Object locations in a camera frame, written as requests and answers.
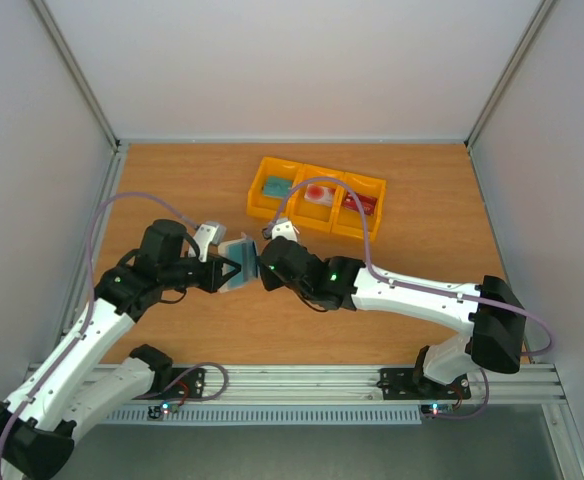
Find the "beige card holder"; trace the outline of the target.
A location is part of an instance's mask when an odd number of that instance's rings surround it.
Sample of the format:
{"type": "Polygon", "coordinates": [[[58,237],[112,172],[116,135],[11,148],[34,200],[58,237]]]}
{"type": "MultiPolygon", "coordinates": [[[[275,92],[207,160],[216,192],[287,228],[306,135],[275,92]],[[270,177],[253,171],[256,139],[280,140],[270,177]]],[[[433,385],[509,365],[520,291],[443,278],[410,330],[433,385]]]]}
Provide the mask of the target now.
{"type": "Polygon", "coordinates": [[[242,288],[259,278],[256,242],[250,236],[242,234],[238,239],[220,243],[217,253],[225,259],[220,293],[242,288]]]}

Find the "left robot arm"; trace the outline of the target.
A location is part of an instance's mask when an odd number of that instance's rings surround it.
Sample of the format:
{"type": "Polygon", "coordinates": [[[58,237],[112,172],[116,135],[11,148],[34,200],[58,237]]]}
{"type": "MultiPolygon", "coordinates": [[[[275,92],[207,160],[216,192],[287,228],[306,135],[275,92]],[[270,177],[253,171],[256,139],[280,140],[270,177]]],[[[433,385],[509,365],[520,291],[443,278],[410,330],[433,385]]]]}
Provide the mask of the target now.
{"type": "Polygon", "coordinates": [[[156,220],[140,246],[103,274],[68,334],[34,374],[0,400],[0,479],[53,478],[79,439],[129,400],[172,392],[199,398],[194,383],[203,367],[176,374],[172,359],[147,344],[90,387],[83,383],[119,338],[164,303],[164,292],[227,292],[257,275],[254,242],[226,241],[224,234],[215,222],[190,234],[179,222],[156,220]]]}

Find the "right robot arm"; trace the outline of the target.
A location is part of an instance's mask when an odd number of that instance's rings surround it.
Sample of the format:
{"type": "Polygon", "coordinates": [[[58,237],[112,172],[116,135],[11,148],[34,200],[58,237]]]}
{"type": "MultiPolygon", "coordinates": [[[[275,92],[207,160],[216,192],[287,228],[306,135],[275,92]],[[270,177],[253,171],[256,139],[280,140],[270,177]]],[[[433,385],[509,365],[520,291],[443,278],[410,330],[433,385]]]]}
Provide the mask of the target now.
{"type": "Polygon", "coordinates": [[[526,319],[522,305],[501,278],[479,284],[427,281],[377,269],[363,260],[321,259],[296,241],[277,237],[260,255],[263,285],[285,287],[320,311],[381,311],[426,320],[454,336],[419,351],[408,390],[435,396],[479,369],[520,370],[526,319]]]}

